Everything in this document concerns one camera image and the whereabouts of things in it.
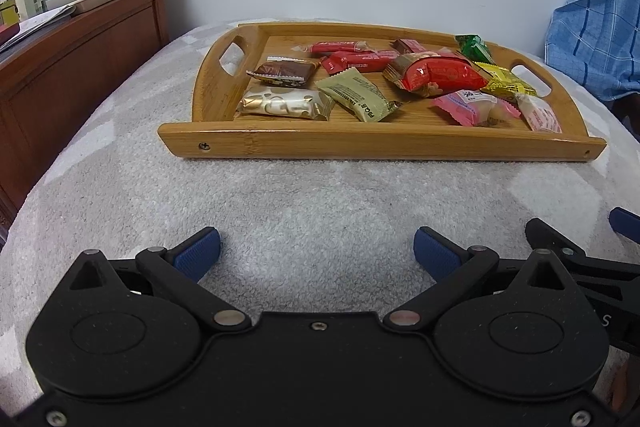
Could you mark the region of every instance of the blue plaid shirt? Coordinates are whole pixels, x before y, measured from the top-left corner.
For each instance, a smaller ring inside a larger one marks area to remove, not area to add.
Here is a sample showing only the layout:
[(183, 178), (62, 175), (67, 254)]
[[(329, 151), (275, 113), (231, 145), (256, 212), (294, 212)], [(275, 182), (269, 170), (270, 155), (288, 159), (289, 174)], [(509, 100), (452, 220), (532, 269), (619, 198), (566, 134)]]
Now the blue plaid shirt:
[(600, 100), (640, 92), (640, 0), (568, 0), (546, 34), (546, 63)]

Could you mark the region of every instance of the screw head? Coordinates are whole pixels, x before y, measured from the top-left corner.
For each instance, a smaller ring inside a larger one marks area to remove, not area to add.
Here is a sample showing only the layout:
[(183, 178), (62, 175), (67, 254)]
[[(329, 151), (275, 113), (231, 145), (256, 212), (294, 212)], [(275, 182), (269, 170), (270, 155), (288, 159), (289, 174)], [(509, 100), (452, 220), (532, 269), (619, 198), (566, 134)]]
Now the screw head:
[(411, 310), (396, 310), (389, 315), (389, 320), (396, 326), (413, 326), (420, 322), (420, 315)]
[(586, 427), (591, 423), (591, 413), (589, 411), (578, 411), (571, 416), (572, 427)]
[(65, 427), (66, 416), (60, 411), (49, 411), (46, 415), (47, 423), (51, 427)]
[(238, 326), (245, 315), (239, 310), (222, 310), (213, 315), (213, 320), (220, 326)]

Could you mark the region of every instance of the wooden tray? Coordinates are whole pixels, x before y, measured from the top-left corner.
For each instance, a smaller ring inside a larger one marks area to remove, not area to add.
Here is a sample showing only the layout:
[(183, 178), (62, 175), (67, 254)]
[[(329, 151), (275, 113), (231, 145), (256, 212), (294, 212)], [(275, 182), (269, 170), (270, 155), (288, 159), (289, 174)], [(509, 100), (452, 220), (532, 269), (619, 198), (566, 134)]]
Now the wooden tray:
[[(328, 122), (301, 118), (241, 115), (239, 99), (258, 81), (245, 71), (267, 56), (304, 57), (291, 50), (318, 41), (366, 40), (375, 49), (389, 49), (396, 38), (416, 39), (427, 48), (457, 49), (452, 35), (407, 28), (318, 22), (242, 24), (219, 38), (204, 59), (193, 90), (192, 122), (163, 124), (160, 138), (176, 156), (185, 158), (353, 158), (413, 160), (543, 160), (586, 162), (606, 146), (592, 138), (574, 101), (543, 67), (508, 48), (489, 43), (495, 61), (513, 68), (524, 65), (549, 87), (545, 100), (553, 107), (563, 134), (534, 132), (524, 120), (497, 128), (465, 128), (429, 99), (400, 90), (382, 77), (366, 74), (390, 100), (405, 104), (384, 122), (360, 122), (335, 104)], [(234, 75), (220, 57), (236, 43), (244, 60)], [(327, 77), (318, 68), (308, 87)]]

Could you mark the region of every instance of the paper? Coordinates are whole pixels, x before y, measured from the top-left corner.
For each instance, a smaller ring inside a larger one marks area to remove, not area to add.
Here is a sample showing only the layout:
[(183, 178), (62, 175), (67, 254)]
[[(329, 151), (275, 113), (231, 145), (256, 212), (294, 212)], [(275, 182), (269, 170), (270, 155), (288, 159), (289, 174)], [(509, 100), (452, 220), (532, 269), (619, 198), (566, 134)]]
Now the paper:
[(6, 43), (0, 46), (0, 53), (5, 51), (6, 49), (11, 48), (11, 46), (22, 41), (32, 33), (37, 32), (39, 29), (46, 27), (52, 22), (55, 22), (60, 17), (68, 16), (75, 9), (76, 8), (74, 6), (61, 6), (53, 10), (47, 10), (43, 14), (38, 14), (37, 16), (33, 16), (30, 19), (23, 21), (22, 23), (20, 23), (20, 32), (18, 32)]

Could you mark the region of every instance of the gray blanket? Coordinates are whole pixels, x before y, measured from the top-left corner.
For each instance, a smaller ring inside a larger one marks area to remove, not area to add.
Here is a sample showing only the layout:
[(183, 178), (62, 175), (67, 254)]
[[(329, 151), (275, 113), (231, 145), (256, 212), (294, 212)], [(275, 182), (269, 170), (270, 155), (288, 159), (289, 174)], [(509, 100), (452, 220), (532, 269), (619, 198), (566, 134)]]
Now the gray blanket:
[(595, 162), (172, 156), (156, 130), (190, 120), (200, 63), (232, 26), (193, 30), (140, 68), (87, 121), (18, 213), (0, 254), (0, 407), (7, 412), (40, 392), (24, 339), (85, 248), (132, 257), (213, 225), (223, 236), (223, 256), (201, 285), (254, 320), (263, 310), (388, 312), (433, 283), (412, 254), (422, 225), (464, 247), (482, 243), (524, 258), (524, 225), (538, 216), (591, 255), (640, 263), (638, 246), (607, 223), (615, 206), (640, 213), (638, 143), (558, 72), (590, 133), (609, 142)]

